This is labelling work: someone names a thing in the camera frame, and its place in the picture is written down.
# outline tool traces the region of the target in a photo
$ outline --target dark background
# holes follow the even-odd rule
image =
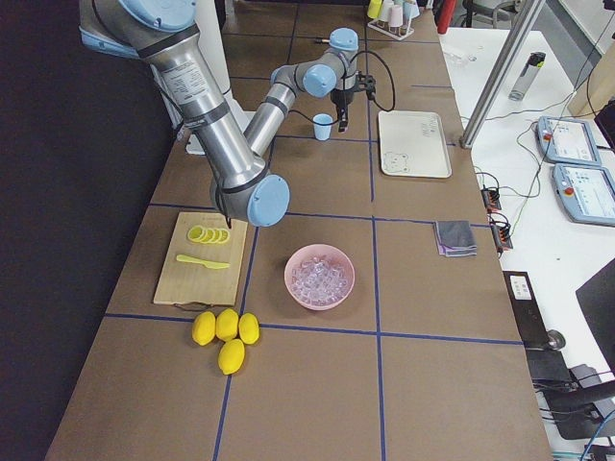
[[[0,5],[0,459],[43,459],[172,143],[78,2]]]

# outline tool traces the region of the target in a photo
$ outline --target table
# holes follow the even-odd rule
[[[459,111],[463,116],[471,115],[507,33],[451,29],[440,38]],[[534,51],[547,54],[545,65],[525,99],[521,102],[510,101],[507,95],[529,53]],[[540,32],[534,31],[529,34],[506,77],[488,118],[518,110],[543,109],[564,101],[573,91],[573,84],[546,39]],[[472,149],[472,158],[478,169],[494,174],[501,185],[528,193],[537,164],[515,140],[540,115],[558,117],[570,113],[564,104],[559,104],[546,110],[485,122]],[[605,145],[595,124],[593,134],[599,144]],[[537,154],[532,133],[526,133],[521,141]],[[604,166],[615,172],[615,158],[602,151],[602,159]],[[585,363],[601,372],[609,367],[585,322],[575,292],[615,257],[615,229],[571,222],[554,193],[552,170],[549,163],[543,164],[539,175],[542,191],[523,208],[512,237],[514,250],[504,253],[501,264],[503,270],[529,273],[545,326],[559,330],[566,337],[567,346],[562,353],[568,367]],[[488,178],[485,182],[495,185]],[[519,216],[524,200],[509,192],[503,193],[506,194],[502,198],[503,213],[512,222]],[[603,380],[609,379],[611,377],[603,377]],[[553,449],[582,450],[582,442],[562,440],[553,425],[547,429]]]
[[[327,142],[291,115],[268,153],[290,209],[250,230],[234,307],[255,313],[262,335],[226,377],[220,345],[192,343],[194,313],[151,303],[178,212],[212,210],[205,160],[178,143],[47,459],[551,459],[472,160],[455,145],[461,125],[431,13],[396,42],[365,27],[362,7],[233,5],[223,39],[245,109],[257,108],[273,68],[319,56],[314,37],[353,27],[391,65],[398,109],[441,114],[453,175],[383,175],[377,114],[360,95],[349,131]],[[358,66],[386,105],[378,62]],[[295,109],[327,104],[304,96]],[[472,223],[477,256],[437,254],[432,224],[452,219]],[[287,259],[316,242],[357,269],[350,298],[320,313],[283,286]]]

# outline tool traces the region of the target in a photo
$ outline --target blue and white device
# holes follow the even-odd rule
[[[553,180],[574,222],[615,226],[615,182],[606,168],[556,163]]]
[[[589,122],[574,118],[540,117],[536,136],[550,163],[602,165]]]

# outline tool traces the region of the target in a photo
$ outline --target blue cable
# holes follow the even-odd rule
[[[583,454],[580,456],[579,461],[583,461],[583,459],[585,459],[585,456],[587,455],[587,453],[589,452],[589,450],[592,448],[592,445],[594,445],[594,441],[596,440],[596,438],[598,437],[598,435],[600,434],[600,431],[603,430],[603,428],[606,426],[606,423],[608,423],[609,421],[611,421],[613,419],[613,417],[615,417],[615,410],[611,411],[606,418],[604,418],[604,420],[600,423],[600,425],[598,426],[598,428],[596,429],[596,432],[594,432],[594,435],[592,436],[591,439],[589,439],[589,444],[587,444],[587,447],[585,447],[585,451],[583,452]]]

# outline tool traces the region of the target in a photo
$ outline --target white tray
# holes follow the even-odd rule
[[[381,111],[381,170],[389,176],[449,178],[453,171],[435,112]]]

